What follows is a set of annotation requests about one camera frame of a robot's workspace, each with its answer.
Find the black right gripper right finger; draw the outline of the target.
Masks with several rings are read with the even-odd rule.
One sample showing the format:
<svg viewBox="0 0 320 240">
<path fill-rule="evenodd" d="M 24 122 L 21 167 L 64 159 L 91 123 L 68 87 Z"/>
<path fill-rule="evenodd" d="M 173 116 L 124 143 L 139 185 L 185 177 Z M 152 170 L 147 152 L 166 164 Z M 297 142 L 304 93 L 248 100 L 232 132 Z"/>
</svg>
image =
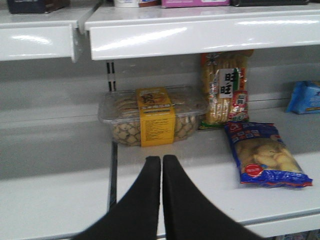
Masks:
<svg viewBox="0 0 320 240">
<path fill-rule="evenodd" d="M 163 157 L 162 203 L 168 240 L 258 240 L 260 236 L 213 205 L 175 155 Z"/>
</svg>

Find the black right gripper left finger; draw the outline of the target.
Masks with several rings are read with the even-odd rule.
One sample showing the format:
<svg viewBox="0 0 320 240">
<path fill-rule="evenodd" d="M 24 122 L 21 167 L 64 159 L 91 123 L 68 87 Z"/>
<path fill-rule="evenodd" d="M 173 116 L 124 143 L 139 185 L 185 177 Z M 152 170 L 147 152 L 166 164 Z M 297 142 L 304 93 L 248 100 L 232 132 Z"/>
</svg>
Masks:
<svg viewBox="0 0 320 240">
<path fill-rule="evenodd" d="M 161 160 L 148 156 L 122 199 L 75 240 L 155 240 L 160 208 Z"/>
</svg>

